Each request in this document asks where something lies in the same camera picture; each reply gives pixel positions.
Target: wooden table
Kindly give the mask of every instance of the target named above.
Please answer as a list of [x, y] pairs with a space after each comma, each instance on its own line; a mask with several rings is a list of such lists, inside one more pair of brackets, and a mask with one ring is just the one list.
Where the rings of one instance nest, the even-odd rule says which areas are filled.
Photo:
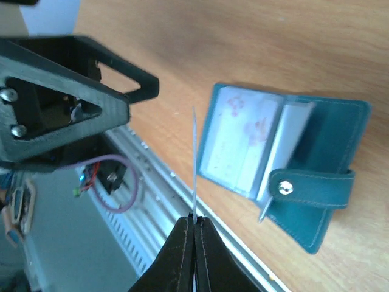
[[[131, 107], [131, 126], [191, 186], [214, 83], [364, 99], [373, 116], [354, 160], [349, 208], [317, 255], [253, 203], [199, 179], [199, 196], [292, 291], [389, 290], [389, 4], [384, 0], [83, 0], [77, 32], [160, 78], [160, 96]], [[131, 82], [103, 71], [120, 91]]]

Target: wallet strap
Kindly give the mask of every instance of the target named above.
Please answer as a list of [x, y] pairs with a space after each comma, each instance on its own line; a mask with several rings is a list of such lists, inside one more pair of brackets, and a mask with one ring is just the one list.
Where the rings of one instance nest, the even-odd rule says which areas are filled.
[[276, 169], [270, 174], [269, 188], [275, 201], [323, 209], [346, 209], [354, 179], [352, 170], [341, 174]]

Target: teal wallet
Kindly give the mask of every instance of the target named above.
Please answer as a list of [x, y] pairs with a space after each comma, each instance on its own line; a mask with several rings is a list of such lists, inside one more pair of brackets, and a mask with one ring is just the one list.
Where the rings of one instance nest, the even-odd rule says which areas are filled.
[[[209, 137], [213, 100], [229, 85], [218, 83], [199, 146], [198, 174]], [[349, 166], [365, 131], [371, 107], [361, 100], [285, 95], [285, 100], [315, 103], [304, 132], [285, 169], [269, 175], [272, 201], [266, 216], [287, 232], [308, 253], [316, 253], [335, 210], [345, 209], [355, 173]], [[285, 191], [284, 183], [291, 190]]]

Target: silver screw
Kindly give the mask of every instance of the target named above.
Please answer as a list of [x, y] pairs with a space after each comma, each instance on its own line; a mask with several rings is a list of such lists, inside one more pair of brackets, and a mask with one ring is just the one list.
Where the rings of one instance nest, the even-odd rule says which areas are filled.
[[22, 138], [27, 134], [27, 128], [24, 125], [16, 125], [11, 128], [11, 133], [15, 137]]
[[289, 181], [282, 181], [278, 185], [278, 191], [282, 195], [288, 195], [293, 192], [293, 185]]
[[114, 183], [115, 180], [117, 180], [117, 175], [116, 173], [114, 172], [111, 172], [108, 177], [107, 177], [107, 181], [111, 182], [111, 183]]
[[0, 90], [0, 97], [6, 102], [15, 102], [18, 100], [18, 93], [12, 88], [3, 88]]

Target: black metal bracket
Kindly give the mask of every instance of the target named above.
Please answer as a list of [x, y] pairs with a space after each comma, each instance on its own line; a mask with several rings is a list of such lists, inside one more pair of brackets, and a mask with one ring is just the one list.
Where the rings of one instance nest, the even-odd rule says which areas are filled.
[[[100, 83], [99, 63], [140, 88], [122, 93]], [[126, 124], [130, 104], [158, 93], [158, 78], [88, 37], [0, 39], [0, 161], [22, 168], [26, 159]]]

